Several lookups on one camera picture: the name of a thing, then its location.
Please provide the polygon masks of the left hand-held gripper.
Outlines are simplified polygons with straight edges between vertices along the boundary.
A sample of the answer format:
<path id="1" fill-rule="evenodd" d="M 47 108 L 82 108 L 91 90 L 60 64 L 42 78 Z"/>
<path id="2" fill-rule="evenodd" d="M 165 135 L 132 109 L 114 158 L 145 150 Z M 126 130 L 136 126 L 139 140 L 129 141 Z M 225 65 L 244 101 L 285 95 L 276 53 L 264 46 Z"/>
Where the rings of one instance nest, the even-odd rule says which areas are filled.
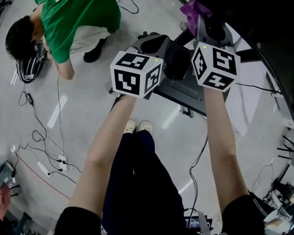
<path id="1" fill-rule="evenodd" d="M 145 34 L 110 64 L 112 91 L 137 98 L 147 97 L 161 81 L 170 38 Z"/>

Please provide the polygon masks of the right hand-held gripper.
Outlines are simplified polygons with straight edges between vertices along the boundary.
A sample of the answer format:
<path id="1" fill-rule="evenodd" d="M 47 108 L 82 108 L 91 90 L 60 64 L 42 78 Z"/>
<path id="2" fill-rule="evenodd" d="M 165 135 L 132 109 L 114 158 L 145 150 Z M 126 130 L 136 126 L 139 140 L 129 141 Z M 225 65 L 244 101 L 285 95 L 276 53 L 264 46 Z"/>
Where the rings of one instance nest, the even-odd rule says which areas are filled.
<path id="1" fill-rule="evenodd" d="M 241 58 L 236 55 L 232 33 L 224 23 L 198 17 L 191 63 L 200 86 L 226 92 L 235 83 Z"/>

